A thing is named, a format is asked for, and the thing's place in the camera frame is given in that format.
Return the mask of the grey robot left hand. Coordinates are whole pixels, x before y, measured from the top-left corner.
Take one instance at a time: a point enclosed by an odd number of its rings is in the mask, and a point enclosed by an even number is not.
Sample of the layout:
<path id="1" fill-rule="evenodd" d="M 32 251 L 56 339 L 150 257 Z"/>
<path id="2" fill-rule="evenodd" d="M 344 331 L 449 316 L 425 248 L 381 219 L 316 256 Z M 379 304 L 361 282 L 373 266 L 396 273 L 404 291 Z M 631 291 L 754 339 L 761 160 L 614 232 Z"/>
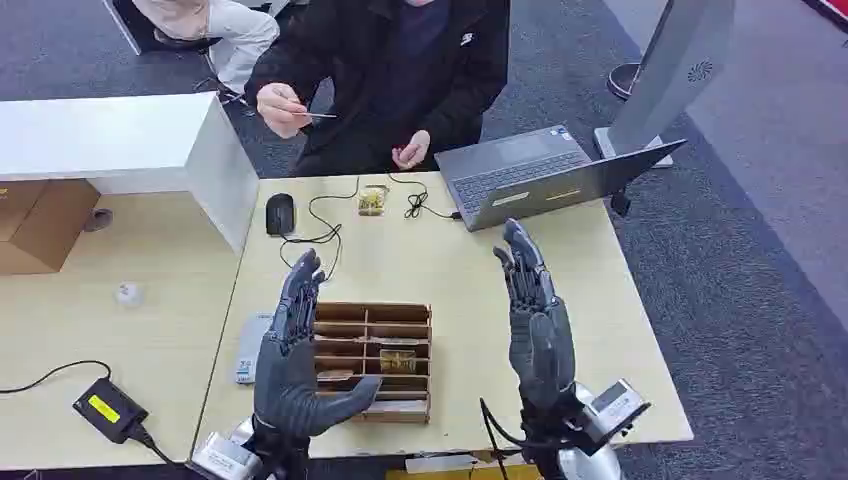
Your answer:
<path id="1" fill-rule="evenodd" d="M 262 337 L 254 382 L 253 415 L 289 437 L 309 438 L 366 411 L 383 379 L 362 377 L 352 390 L 322 395 L 315 369 L 314 322 L 321 259 L 313 249 L 286 276 L 272 322 Z"/>

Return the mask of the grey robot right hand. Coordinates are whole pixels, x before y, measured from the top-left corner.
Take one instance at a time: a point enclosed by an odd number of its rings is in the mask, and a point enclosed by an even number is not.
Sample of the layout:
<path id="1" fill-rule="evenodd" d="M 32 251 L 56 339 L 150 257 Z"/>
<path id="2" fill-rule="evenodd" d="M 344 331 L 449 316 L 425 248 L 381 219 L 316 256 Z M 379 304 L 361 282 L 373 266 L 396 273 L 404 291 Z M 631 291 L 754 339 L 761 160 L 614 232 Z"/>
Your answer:
<path id="1" fill-rule="evenodd" d="M 507 251 L 493 248 L 509 296 L 509 362 L 530 416 L 563 423 L 581 406 L 575 394 L 576 360 L 570 321 L 541 251 L 515 219 L 504 225 Z"/>

